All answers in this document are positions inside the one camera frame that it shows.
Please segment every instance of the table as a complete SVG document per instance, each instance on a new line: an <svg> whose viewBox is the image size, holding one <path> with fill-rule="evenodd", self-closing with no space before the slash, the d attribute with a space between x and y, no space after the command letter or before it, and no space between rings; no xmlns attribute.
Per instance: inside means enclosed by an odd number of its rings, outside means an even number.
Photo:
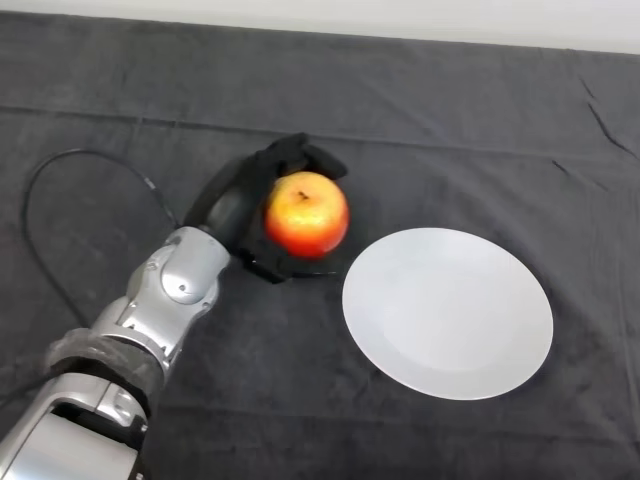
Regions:
<svg viewBox="0 0 640 480"><path fill-rule="evenodd" d="M502 397L431 398L358 350L341 276L273 286L234 266L150 429L154 477L637 478L639 78L626 55L0 14L2 391L74 327L18 234L42 156L124 155L183 215L225 162L306 131L351 169L345 266L405 228L480 235L541 282L550 355ZM169 232L88 157L43 176L32 224L91 317Z"/></svg>

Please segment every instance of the silver metal arm segment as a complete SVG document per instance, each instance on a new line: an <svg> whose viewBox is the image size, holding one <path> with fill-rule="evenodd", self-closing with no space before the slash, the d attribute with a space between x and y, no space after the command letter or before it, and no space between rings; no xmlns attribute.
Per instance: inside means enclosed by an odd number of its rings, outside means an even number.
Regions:
<svg viewBox="0 0 640 480"><path fill-rule="evenodd" d="M157 362L165 383L189 328L215 303L229 259L201 230L176 230L134 272L126 296L107 306L90 331L71 332L54 345L50 362L106 359L119 377L135 379L139 372L127 371L123 352L139 349ZM49 381L0 444L0 479L142 480L136 470L142 440L119 437L142 439L147 431L147 412L134 397L91 373Z"/></svg>

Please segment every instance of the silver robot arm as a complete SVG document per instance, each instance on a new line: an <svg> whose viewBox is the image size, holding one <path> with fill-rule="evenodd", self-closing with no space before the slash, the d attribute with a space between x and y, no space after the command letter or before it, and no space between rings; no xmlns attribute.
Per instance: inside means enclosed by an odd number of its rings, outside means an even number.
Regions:
<svg viewBox="0 0 640 480"><path fill-rule="evenodd" d="M307 264L269 245L261 226L253 235L274 182L299 170L347 174L297 134L228 164L209 182L186 226L133 273L126 296L91 329L72 330L51 346L51 380L0 444L0 480L148 477L138 456L148 422L189 329L218 297L230 255L273 283L323 274L323 262Z"/></svg>
<svg viewBox="0 0 640 480"><path fill-rule="evenodd" d="M176 230L93 328L54 344L47 361L62 366L60 375L0 444L0 479L142 480L138 452L152 398L189 328L215 303L229 259L203 231Z"/></svg>

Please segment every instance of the gray cloth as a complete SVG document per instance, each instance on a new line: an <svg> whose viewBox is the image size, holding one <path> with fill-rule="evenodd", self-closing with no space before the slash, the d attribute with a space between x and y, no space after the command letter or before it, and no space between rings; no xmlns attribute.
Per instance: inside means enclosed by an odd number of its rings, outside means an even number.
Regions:
<svg viewBox="0 0 640 480"><path fill-rule="evenodd" d="M74 327L18 236L40 157L120 153L183 215L229 159L307 131L351 169L345 265L405 228L480 235L540 280L551 353L499 398L431 398L358 350L342 278L234 267L150 430L155 478L638 478L639 79L625 55L0 15L2 389ZM127 172L89 157L52 167L33 210L89 316L169 232Z"/></svg>

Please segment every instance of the white plate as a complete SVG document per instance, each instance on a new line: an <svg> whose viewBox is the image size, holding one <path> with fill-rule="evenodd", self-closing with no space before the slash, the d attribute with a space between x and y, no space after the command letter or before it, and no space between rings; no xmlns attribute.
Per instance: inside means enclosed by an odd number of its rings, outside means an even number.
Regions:
<svg viewBox="0 0 640 480"><path fill-rule="evenodd" d="M441 228L394 233L353 263L342 292L349 331L398 382L478 400L533 375L551 346L549 301L513 255Z"/></svg>

